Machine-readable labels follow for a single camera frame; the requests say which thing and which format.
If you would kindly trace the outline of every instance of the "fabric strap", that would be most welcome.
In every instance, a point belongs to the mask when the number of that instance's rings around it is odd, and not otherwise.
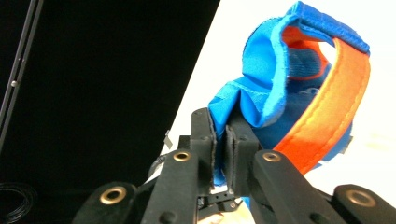
[[[331,68],[318,42],[336,48],[337,58]],[[303,55],[302,50],[304,55],[317,55],[318,69],[292,59],[294,51]],[[244,76],[228,82],[209,103],[218,139],[235,106],[239,105],[253,129],[269,127],[284,113],[291,96],[287,87],[292,81],[308,80],[305,83],[312,85],[321,80],[318,94],[274,147],[305,174],[350,129],[368,83],[369,55],[369,46],[350,27],[297,2],[283,18],[268,20],[253,32],[243,53]],[[290,75],[302,67],[314,67],[310,70],[316,72]]]

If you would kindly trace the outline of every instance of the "brass grommet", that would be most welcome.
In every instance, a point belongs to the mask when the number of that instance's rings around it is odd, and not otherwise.
[[[175,161],[187,161],[190,159],[191,154],[188,152],[178,152],[174,155]]]
[[[266,161],[280,161],[280,156],[277,155],[274,152],[266,152],[264,154],[262,154],[262,157],[266,160]]]
[[[107,189],[100,196],[100,202],[104,204],[114,204],[119,203],[126,196],[126,188],[125,187],[113,187],[111,189]]]
[[[363,207],[374,207],[376,205],[375,199],[370,194],[358,189],[347,190],[346,196],[351,202]]]

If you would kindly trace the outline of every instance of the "blue and orange cloth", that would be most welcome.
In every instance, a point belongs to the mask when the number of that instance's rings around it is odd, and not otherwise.
[[[336,48],[331,66],[319,42]],[[285,154],[305,174],[348,142],[365,92],[370,50],[347,25],[297,2],[284,17],[265,21],[247,40],[242,77],[209,103],[219,142],[239,106],[264,148]],[[221,147],[215,185],[224,184]]]

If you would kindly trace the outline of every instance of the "orange strap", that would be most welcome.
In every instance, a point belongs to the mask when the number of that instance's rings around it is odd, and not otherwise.
[[[337,143],[349,127],[368,84],[369,56],[335,38],[337,59],[300,119],[275,147],[304,175]]]

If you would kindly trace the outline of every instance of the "white backdrop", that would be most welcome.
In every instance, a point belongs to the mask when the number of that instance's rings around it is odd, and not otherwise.
[[[319,1],[304,3],[349,25],[371,46],[372,73],[353,126],[353,141],[344,155],[311,171],[310,183],[332,194],[342,184],[356,184],[376,192],[396,206],[396,50],[391,1]],[[212,22],[200,57],[169,133],[174,145],[191,134],[191,113],[207,107],[227,80],[241,77],[241,56],[251,32],[271,17],[283,16],[291,0],[224,0]],[[326,50],[332,60],[332,51]]]

